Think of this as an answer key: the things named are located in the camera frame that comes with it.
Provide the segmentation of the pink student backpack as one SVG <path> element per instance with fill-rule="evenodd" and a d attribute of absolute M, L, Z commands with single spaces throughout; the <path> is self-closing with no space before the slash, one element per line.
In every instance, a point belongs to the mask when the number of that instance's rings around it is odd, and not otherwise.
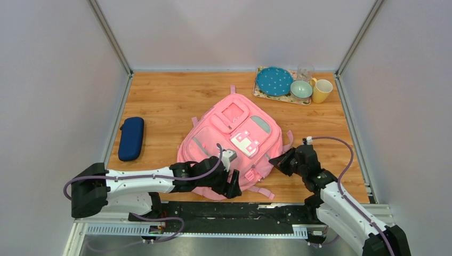
<path fill-rule="evenodd" d="M 182 141 L 177 152 L 178 162 L 196 161 L 218 155 L 217 144 L 230 151 L 230 170 L 239 171 L 241 191 L 250 190 L 269 199 L 271 191 L 257 187 L 266 178 L 273 165 L 270 159 L 288 151 L 293 144 L 291 131 L 288 144 L 283 144 L 283 133 L 276 121 L 242 94 L 235 86 L 230 94 L 217 102 L 201 119 L 192 118 L 192 130 Z"/>

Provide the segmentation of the blue zippered pencil case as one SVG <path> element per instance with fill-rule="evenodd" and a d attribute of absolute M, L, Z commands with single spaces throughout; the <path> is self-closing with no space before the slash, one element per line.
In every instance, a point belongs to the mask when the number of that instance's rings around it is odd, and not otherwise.
<path fill-rule="evenodd" d="M 138 159 L 144 137 L 144 119 L 141 117 L 127 118 L 120 127 L 120 131 L 119 160 L 129 162 Z"/>

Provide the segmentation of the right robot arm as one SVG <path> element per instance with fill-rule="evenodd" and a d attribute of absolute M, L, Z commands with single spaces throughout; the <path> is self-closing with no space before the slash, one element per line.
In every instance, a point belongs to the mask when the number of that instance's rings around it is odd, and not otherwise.
<path fill-rule="evenodd" d="M 336 176 L 321 167 L 312 145 L 300 145 L 269 160 L 287 176 L 297 174 L 313 193 L 305 199 L 304 216 L 310 223 L 333 228 L 357 255 L 410 255 L 405 232 L 389 226 L 359 204 Z"/>

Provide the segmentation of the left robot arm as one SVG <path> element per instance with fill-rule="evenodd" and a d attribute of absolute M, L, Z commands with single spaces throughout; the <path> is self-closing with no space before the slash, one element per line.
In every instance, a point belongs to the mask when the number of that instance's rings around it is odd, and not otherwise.
<path fill-rule="evenodd" d="M 68 181 L 64 193 L 76 219 L 113 211 L 157 221 L 163 214 L 157 203 L 159 193 L 185 193 L 196 188 L 209 188 L 228 199 L 242 195 L 239 171 L 229 171 L 217 156 L 135 172 L 107 170 L 104 163 L 94 163 Z"/>

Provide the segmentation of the light green bowl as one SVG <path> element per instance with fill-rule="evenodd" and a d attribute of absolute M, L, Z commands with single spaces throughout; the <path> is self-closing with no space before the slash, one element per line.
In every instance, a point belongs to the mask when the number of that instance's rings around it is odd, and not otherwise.
<path fill-rule="evenodd" d="M 290 92 L 299 99 L 307 99 L 312 96 L 313 88 L 310 83 L 298 80 L 292 82 L 290 85 Z"/>

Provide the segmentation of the yellow mug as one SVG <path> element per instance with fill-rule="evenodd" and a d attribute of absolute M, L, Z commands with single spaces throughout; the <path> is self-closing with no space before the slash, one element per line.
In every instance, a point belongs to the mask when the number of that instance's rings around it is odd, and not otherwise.
<path fill-rule="evenodd" d="M 312 101 L 314 103 L 324 102 L 333 90 L 333 85 L 326 79 L 312 78 L 310 84 L 313 89 Z"/>

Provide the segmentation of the patterned serving tray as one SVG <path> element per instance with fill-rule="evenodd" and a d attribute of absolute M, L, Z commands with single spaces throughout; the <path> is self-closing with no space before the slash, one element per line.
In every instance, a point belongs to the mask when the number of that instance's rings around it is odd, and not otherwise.
<path fill-rule="evenodd" d="M 296 78 L 296 71 L 280 67 L 260 66 L 256 71 L 252 95 L 258 98 L 307 106 L 311 103 L 311 96 L 298 98 L 290 90 L 290 86 L 296 81 Z"/>

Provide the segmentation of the blue polka dot plate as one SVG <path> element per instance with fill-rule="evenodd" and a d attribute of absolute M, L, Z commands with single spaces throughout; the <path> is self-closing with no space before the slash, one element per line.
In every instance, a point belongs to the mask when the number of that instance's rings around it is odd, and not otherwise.
<path fill-rule="evenodd" d="M 292 74 L 280 67 L 263 68 L 256 75 L 257 87 L 266 95 L 280 97 L 290 92 Z"/>

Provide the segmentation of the clear drinking glass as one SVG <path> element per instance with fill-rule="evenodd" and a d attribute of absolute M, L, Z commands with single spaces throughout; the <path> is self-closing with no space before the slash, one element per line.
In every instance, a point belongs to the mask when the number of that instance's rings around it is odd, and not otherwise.
<path fill-rule="evenodd" d="M 313 78 L 314 66 L 309 63 L 301 63 L 297 67 L 297 80 L 310 82 Z"/>

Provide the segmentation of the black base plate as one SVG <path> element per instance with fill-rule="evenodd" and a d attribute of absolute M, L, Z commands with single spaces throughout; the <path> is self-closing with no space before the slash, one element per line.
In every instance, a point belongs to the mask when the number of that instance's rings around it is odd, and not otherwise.
<path fill-rule="evenodd" d="M 295 227 L 324 235 L 327 226 L 303 204 L 175 202 L 160 203 L 144 218 L 159 219 L 165 232 L 288 235 Z"/>

